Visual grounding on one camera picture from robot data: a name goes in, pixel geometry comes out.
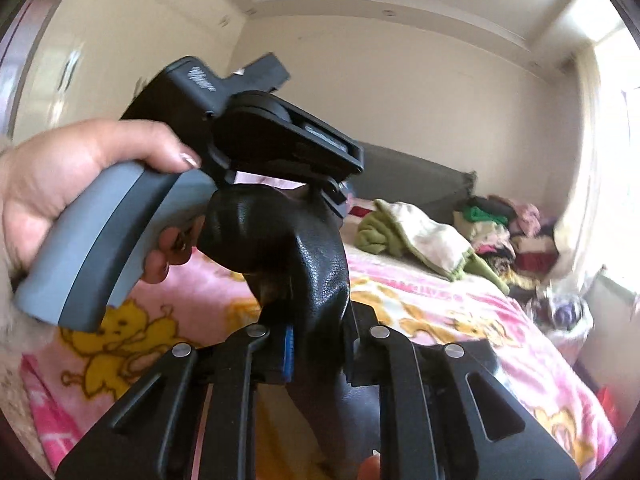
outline metal screw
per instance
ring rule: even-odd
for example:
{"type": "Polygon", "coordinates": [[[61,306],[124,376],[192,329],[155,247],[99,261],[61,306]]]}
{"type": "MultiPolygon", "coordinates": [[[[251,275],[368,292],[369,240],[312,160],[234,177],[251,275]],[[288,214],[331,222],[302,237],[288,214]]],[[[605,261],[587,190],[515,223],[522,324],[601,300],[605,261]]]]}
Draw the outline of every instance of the metal screw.
{"type": "Polygon", "coordinates": [[[460,345],[452,344],[444,347],[444,353],[449,357],[453,357],[454,359],[458,359],[465,354],[465,349],[460,345]]]}
{"type": "Polygon", "coordinates": [[[249,337],[262,337],[267,333],[267,329],[262,325],[252,324],[246,328],[249,337]]]}
{"type": "Polygon", "coordinates": [[[171,349],[174,357],[187,357],[191,353],[191,345],[187,343],[178,343],[171,349]]]}
{"type": "Polygon", "coordinates": [[[389,329],[386,326],[382,325],[372,326],[369,330],[369,333],[376,339],[384,339],[385,337],[389,337],[389,335],[391,334],[391,332],[389,332],[389,329]]]}

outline green cloth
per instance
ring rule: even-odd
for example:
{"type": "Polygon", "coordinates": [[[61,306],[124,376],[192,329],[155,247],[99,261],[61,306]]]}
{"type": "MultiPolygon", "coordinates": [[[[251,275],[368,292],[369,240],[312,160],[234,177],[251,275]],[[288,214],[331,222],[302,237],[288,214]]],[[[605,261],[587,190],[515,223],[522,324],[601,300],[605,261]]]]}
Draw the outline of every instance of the green cloth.
{"type": "Polygon", "coordinates": [[[489,264],[477,254],[473,253],[469,256],[469,259],[466,261],[465,272],[475,274],[476,276],[482,276],[498,287],[500,292],[505,296],[509,294],[509,285],[507,285],[502,278],[498,276],[491,267],[489,267],[489,264]]]}
{"type": "Polygon", "coordinates": [[[452,272],[447,272],[437,264],[424,256],[413,244],[409,242],[404,230],[396,222],[392,215],[382,210],[368,213],[358,225],[355,245],[361,251],[371,254],[387,252],[395,258],[401,258],[407,251],[429,267],[433,272],[447,278],[450,282],[460,280],[464,275],[466,258],[463,257],[460,264],[452,272]]]}
{"type": "Polygon", "coordinates": [[[380,254],[386,251],[395,258],[401,258],[405,250],[402,238],[389,218],[380,211],[372,211],[360,221],[355,244],[366,253],[380,254]]]}
{"type": "Polygon", "coordinates": [[[453,272],[445,272],[441,267],[430,262],[404,234],[404,229],[396,222],[393,215],[380,209],[382,204],[376,204],[379,209],[367,214],[358,225],[355,245],[361,251],[370,254],[387,252],[395,258],[401,258],[407,251],[416,256],[425,266],[437,274],[447,278],[450,282],[460,280],[465,272],[488,279],[500,291],[507,295],[509,287],[493,271],[491,267],[469,247],[465,254],[461,254],[460,264],[453,272]]]}
{"type": "Polygon", "coordinates": [[[496,216],[490,215],[482,211],[478,206],[466,206],[465,210],[462,212],[465,220],[467,222],[495,222],[501,225],[508,225],[509,219],[506,216],[496,216]]]}

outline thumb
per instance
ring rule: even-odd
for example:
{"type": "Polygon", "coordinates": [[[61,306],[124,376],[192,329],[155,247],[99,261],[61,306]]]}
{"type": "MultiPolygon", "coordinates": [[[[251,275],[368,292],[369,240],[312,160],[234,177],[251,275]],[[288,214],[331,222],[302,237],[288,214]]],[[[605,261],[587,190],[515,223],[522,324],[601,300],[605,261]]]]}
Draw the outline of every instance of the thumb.
{"type": "Polygon", "coordinates": [[[155,121],[95,121],[91,128],[95,160],[102,168],[116,162],[142,160],[158,171],[182,173],[200,167],[200,158],[164,123],[155,121]]]}
{"type": "Polygon", "coordinates": [[[374,451],[358,469],[358,480],[380,480],[380,454],[374,451]]]}

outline red bag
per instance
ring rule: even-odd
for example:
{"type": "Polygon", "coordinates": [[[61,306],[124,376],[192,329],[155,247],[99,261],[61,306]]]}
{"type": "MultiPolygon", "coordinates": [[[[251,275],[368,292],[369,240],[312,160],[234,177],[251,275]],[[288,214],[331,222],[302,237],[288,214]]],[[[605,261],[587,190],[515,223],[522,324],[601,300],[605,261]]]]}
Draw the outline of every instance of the red bag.
{"type": "Polygon", "coordinates": [[[609,422],[613,426],[613,429],[616,430],[617,433],[619,433],[624,428],[620,425],[620,412],[616,407],[616,403],[614,402],[611,391],[606,386],[604,386],[598,391],[596,397],[598,397],[598,400],[600,401],[600,404],[604,409],[609,422]]]}

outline gray headboard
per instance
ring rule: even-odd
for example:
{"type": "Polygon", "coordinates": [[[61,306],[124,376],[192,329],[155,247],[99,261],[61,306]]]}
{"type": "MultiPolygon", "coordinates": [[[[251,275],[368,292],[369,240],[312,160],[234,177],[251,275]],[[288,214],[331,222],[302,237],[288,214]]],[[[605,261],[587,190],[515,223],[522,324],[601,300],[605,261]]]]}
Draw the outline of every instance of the gray headboard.
{"type": "Polygon", "coordinates": [[[436,222],[451,224],[452,212],[473,194],[475,172],[463,173],[407,153],[360,144],[365,169],[351,179],[358,198],[415,204],[436,222]]]}

